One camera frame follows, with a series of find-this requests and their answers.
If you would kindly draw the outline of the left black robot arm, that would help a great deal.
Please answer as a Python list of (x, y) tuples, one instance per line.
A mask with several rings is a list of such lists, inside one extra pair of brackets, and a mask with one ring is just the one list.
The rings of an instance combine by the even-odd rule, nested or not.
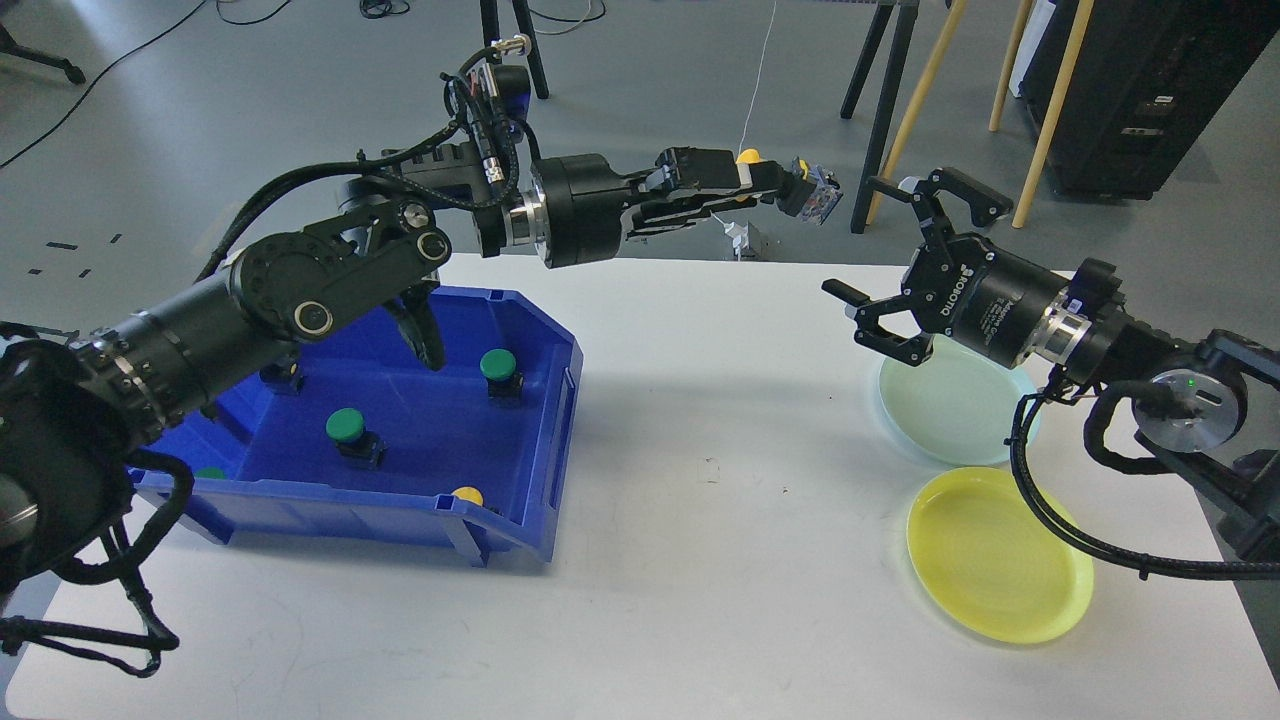
[(453, 254), (436, 224), (470, 213), (486, 258), (529, 243), (550, 269), (614, 258), (623, 242), (680, 231), (717, 213), (771, 204), (818, 209), (817, 165), (753, 150), (672, 147), (652, 169), (614, 172), (598, 154), (543, 158), (530, 138), (530, 72), (507, 55), (526, 35), (494, 38), (442, 76), (449, 122), (419, 143), (288, 170), (234, 215), (195, 283), (78, 343), (3, 324), (3, 598), (46, 571), (77, 585), (116, 582), (143, 625), (119, 632), (3, 619), (3, 652), (28, 644), (147, 678), (179, 638), (157, 616), (142, 564), (195, 491), (189, 464), (154, 448), (166, 430), (303, 345), (376, 309), (436, 372), (445, 346), (430, 300)]

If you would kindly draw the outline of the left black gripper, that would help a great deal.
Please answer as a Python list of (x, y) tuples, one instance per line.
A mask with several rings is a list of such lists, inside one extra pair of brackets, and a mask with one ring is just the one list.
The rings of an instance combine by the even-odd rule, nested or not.
[[(620, 174), (600, 154), (543, 158), (532, 163), (547, 231), (538, 245), (550, 269), (612, 259), (626, 242), (686, 229), (714, 213), (777, 206), (788, 167), (739, 161), (730, 150), (669, 147), (655, 169)], [(640, 204), (635, 193), (640, 186)], [(625, 232), (622, 215), (625, 214)]]

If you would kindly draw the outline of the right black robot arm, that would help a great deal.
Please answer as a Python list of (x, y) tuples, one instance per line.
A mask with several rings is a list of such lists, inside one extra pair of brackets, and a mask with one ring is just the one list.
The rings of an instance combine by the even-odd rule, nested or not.
[[(1030, 512), (1076, 551), (1149, 575), (1203, 582), (1277, 579), (1277, 451), (1233, 462), (1212, 451), (1245, 424), (1251, 382), (1277, 387), (1277, 352), (1230, 331), (1189, 342), (1125, 309), (1111, 264), (1084, 260), (1062, 277), (998, 249), (983, 229), (1012, 201), (945, 167), (895, 184), (867, 187), (914, 211), (922, 243), (897, 295), (873, 300), (841, 281), (823, 290), (845, 302), (854, 340), (910, 366), (948, 337), (987, 361), (1014, 368), (1030, 356), (1051, 364), (1046, 386), (1023, 396), (1007, 437), (1011, 471)], [(1027, 460), (1030, 425), (1046, 404), (1094, 398), (1083, 425), (1089, 457), (1125, 475), (1175, 474), (1222, 511), (1230, 561), (1140, 553), (1075, 527), (1036, 486)]]

